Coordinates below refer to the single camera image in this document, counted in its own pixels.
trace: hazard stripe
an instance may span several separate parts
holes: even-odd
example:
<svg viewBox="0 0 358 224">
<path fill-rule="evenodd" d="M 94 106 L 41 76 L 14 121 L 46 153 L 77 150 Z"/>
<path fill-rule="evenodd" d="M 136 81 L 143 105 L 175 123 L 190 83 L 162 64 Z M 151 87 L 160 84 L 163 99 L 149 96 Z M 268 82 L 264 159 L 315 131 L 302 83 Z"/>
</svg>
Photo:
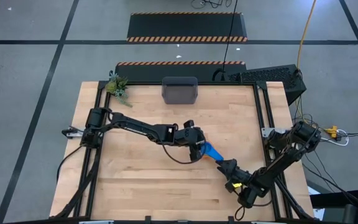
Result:
<svg viewBox="0 0 358 224">
<path fill-rule="evenodd" d="M 233 12 L 134 12 L 131 15 L 162 15 L 162 14 L 233 14 Z"/>
<path fill-rule="evenodd" d="M 186 62 L 119 62 L 117 66 L 128 65 L 221 65 L 223 61 L 186 61 Z M 226 65 L 245 65 L 242 61 L 225 62 Z"/>
<path fill-rule="evenodd" d="M 209 36 L 209 37 L 128 37 L 128 42 L 227 42 L 229 39 L 230 42 L 245 42 L 247 37 L 235 36 L 235 37 L 218 37 L 218 36 Z"/>
</svg>

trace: white cable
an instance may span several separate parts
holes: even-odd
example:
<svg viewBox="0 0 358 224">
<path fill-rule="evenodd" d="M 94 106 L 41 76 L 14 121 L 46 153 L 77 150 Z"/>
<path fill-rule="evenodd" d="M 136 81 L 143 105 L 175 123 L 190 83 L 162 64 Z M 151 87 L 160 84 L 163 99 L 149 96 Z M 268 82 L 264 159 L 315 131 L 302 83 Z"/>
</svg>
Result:
<svg viewBox="0 0 358 224">
<path fill-rule="evenodd" d="M 346 133 L 344 130 L 342 130 L 342 129 L 338 129 L 338 130 L 336 130 L 336 132 L 337 132 L 338 134 L 340 134 L 339 132 L 344 133 L 344 136 L 346 136 L 346 138 L 345 138 L 346 143 L 345 143 L 345 144 L 340 144 L 340 143 L 338 143 L 338 142 L 334 142 L 334 141 L 328 140 L 328 139 L 326 139 L 326 138 L 321 138 L 321 139 L 322 139 L 322 140 L 325 140 L 325 141 L 327 141 L 327 142 L 333 143 L 333 144 L 335 144 L 335 145 L 337 145 L 337 146 L 347 146 L 347 145 L 349 144 L 349 137 L 347 136 L 347 133 Z"/>
</svg>

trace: yellow cable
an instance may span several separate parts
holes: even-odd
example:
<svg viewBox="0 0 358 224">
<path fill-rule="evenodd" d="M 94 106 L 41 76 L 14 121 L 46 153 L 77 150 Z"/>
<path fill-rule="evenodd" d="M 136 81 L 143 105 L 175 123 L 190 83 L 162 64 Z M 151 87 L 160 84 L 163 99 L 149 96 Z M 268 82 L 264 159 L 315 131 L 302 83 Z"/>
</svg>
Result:
<svg viewBox="0 0 358 224">
<path fill-rule="evenodd" d="M 302 35 L 301 43 L 300 43 L 300 45 L 299 45 L 299 50 L 298 50 L 298 61 L 297 61 L 297 63 L 296 63 L 296 67 L 297 67 L 297 68 L 299 68 L 299 66 L 300 66 L 302 45 L 303 45 L 303 41 L 305 40 L 306 33 L 307 33 L 307 31 L 308 31 L 308 28 L 309 28 L 309 23 L 310 23 L 311 15 L 313 14 L 314 6 L 316 5 L 316 1 L 317 1 L 317 0 L 314 0 L 314 1 L 313 1 L 313 5 L 311 6 L 310 13 L 309 13 L 308 21 L 306 22 L 305 29 L 303 30 L 303 35 Z"/>
<path fill-rule="evenodd" d="M 316 5 L 316 1 L 317 0 L 314 0 L 313 1 L 313 5 L 311 6 L 311 9 L 310 9 L 310 13 L 309 13 L 309 17 L 308 17 L 308 21 L 306 22 L 306 25 L 305 25 L 305 29 L 303 30 L 303 35 L 302 35 L 302 39 L 301 39 L 301 42 L 299 44 L 299 50 L 298 50 L 298 60 L 296 62 L 296 67 L 297 69 L 299 69 L 299 66 L 300 66 L 300 62 L 301 62 L 301 52 L 302 52 L 302 46 L 303 46 L 303 41 L 305 40 L 305 37 L 306 37 L 306 33 L 308 31 L 308 28 L 309 28 L 309 23 L 310 23 L 310 19 L 311 19 L 311 15 L 313 14 L 313 11 L 314 11 L 314 6 Z M 295 104 L 296 104 L 296 108 L 298 109 L 302 119 L 303 119 L 303 111 L 301 108 L 299 108 L 299 100 L 296 100 L 295 101 Z"/>
</svg>

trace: gray container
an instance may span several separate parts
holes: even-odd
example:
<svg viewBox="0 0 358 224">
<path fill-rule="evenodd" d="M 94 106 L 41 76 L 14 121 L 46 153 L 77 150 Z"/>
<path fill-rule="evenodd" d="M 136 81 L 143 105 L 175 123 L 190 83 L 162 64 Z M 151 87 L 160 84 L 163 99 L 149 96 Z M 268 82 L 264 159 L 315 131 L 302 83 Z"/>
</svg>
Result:
<svg viewBox="0 0 358 224">
<path fill-rule="evenodd" d="M 194 104 L 198 96 L 196 77 L 165 77 L 162 98 L 166 104 Z"/>
</svg>

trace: black and orange ramp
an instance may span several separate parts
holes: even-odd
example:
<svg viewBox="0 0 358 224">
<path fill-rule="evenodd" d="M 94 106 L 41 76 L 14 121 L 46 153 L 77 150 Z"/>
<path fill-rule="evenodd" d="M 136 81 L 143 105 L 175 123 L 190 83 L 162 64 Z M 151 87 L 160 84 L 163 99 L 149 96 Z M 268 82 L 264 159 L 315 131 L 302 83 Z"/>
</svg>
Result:
<svg viewBox="0 0 358 224">
<path fill-rule="evenodd" d="M 136 82 L 161 83 L 164 77 L 196 77 L 199 82 L 211 82 L 215 71 L 223 67 L 220 61 L 191 61 L 191 62 L 119 62 L 116 73 Z M 229 74 L 246 72 L 246 64 L 241 61 L 225 62 L 225 81 Z M 221 73 L 216 80 L 221 80 Z"/>
<path fill-rule="evenodd" d="M 232 12 L 137 12 L 131 14 L 127 41 L 132 44 L 222 44 L 247 41 L 243 14 Z"/>
</svg>

